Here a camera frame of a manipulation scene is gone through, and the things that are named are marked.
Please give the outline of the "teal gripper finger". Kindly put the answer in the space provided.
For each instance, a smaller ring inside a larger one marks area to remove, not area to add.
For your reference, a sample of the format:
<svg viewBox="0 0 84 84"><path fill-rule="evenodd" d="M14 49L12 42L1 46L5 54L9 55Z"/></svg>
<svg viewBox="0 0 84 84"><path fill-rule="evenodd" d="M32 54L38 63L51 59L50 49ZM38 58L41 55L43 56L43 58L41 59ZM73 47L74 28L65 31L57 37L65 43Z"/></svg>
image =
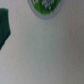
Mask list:
<svg viewBox="0 0 84 84"><path fill-rule="evenodd" d="M0 49L3 47L10 34L8 10L2 8L0 10Z"/></svg>

